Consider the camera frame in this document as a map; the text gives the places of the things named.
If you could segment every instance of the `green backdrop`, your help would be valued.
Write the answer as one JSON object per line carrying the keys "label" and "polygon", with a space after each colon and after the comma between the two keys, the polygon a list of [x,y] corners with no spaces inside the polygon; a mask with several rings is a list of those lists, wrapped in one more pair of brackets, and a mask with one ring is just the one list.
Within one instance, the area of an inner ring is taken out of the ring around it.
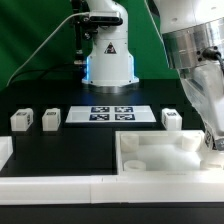
{"label": "green backdrop", "polygon": [[[177,78],[177,73],[167,68],[163,46],[148,16],[144,0],[117,2],[129,13],[129,50],[135,57],[136,75],[141,79]],[[71,14],[69,0],[0,1],[0,89],[5,87],[12,73]],[[66,24],[24,70],[48,68],[57,63],[73,61],[74,40],[73,29]]]}

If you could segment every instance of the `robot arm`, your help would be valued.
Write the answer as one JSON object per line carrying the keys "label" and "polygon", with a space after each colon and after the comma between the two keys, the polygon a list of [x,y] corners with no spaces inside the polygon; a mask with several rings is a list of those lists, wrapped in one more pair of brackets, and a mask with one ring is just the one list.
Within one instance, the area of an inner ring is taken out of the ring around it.
{"label": "robot arm", "polygon": [[128,14],[112,0],[86,0],[89,16],[82,19],[84,38],[93,49],[87,57],[84,86],[104,93],[135,88],[134,59],[128,51]]}
{"label": "robot arm", "polygon": [[205,143],[224,151],[223,0],[154,0],[171,69],[201,115]]}

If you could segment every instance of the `black tabletop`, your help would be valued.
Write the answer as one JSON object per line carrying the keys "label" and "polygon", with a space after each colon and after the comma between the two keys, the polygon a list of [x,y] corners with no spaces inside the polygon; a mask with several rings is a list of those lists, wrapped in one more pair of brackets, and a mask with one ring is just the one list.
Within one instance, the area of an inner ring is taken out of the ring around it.
{"label": "black tabletop", "polygon": [[[12,136],[14,153],[2,177],[114,175],[115,132],[163,130],[161,110],[176,109],[184,130],[203,129],[179,80],[143,80],[137,90],[100,94],[69,80],[18,81],[0,92],[0,136]],[[66,125],[71,106],[149,105],[155,123]],[[25,133],[11,132],[10,117],[32,108],[34,123]],[[61,109],[57,132],[43,132],[46,109]],[[0,206],[0,223],[224,223],[223,203]]]}

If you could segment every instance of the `white block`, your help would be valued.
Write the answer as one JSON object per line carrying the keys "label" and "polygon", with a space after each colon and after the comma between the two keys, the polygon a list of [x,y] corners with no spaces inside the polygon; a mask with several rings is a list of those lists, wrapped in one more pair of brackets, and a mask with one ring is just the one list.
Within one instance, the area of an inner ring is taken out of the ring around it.
{"label": "white block", "polygon": [[182,117],[174,109],[162,110],[162,123],[168,131],[180,131],[182,129]]}
{"label": "white block", "polygon": [[10,120],[12,131],[27,131],[33,123],[33,110],[30,108],[20,109]]}
{"label": "white block", "polygon": [[57,131],[61,123],[60,109],[47,109],[42,117],[43,131]]}

